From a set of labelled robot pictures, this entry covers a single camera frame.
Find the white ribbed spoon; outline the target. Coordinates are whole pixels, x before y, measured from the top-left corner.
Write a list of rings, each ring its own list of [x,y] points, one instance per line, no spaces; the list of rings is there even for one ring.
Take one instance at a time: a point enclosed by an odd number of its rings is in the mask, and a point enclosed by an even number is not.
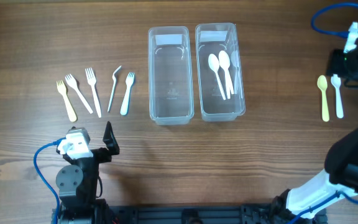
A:
[[[226,95],[225,95],[225,92],[223,90],[223,85],[222,85],[221,79],[219,77],[219,68],[220,68],[219,60],[218,60],[217,56],[215,56],[215,54],[209,54],[209,56],[208,56],[208,65],[209,65],[210,69],[215,74],[216,81],[217,81],[218,88],[219,88],[220,94],[222,96],[222,99],[226,100]]]

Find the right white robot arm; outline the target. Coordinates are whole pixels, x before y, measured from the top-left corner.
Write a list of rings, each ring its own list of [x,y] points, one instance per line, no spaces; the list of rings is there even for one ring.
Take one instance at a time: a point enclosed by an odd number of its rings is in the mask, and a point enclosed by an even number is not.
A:
[[[333,52],[327,72],[358,82],[358,26]],[[271,203],[236,207],[111,207],[111,223],[326,223],[326,207],[342,199],[358,204],[358,128],[333,144],[324,169]]]

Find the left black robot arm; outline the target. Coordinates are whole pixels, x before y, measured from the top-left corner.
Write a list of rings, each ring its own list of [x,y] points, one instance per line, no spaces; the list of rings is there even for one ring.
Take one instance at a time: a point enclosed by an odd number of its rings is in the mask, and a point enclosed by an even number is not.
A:
[[[119,154],[119,151],[101,147],[92,149],[91,153],[91,157],[79,159],[63,156],[70,164],[56,176],[61,200],[53,213],[56,223],[119,223],[106,200],[97,193],[97,188],[102,187],[99,165],[111,162],[112,156]]]

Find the white small spoon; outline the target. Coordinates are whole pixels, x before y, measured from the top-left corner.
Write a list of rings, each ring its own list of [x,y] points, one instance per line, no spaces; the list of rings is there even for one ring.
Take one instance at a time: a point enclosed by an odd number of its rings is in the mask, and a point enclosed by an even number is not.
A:
[[[335,96],[336,96],[336,116],[340,119],[344,117],[344,111],[342,106],[342,99],[341,99],[341,79],[338,77],[337,74],[333,74],[331,77],[331,84],[335,89]]]

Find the yellow plastic spoon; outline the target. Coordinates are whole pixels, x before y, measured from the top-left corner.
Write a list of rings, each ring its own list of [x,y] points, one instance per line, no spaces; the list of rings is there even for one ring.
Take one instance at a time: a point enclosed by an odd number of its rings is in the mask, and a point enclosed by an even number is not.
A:
[[[326,96],[326,90],[328,88],[327,79],[324,75],[320,75],[318,77],[317,86],[321,91],[321,116],[324,122],[329,121],[329,110],[328,110],[328,102]]]

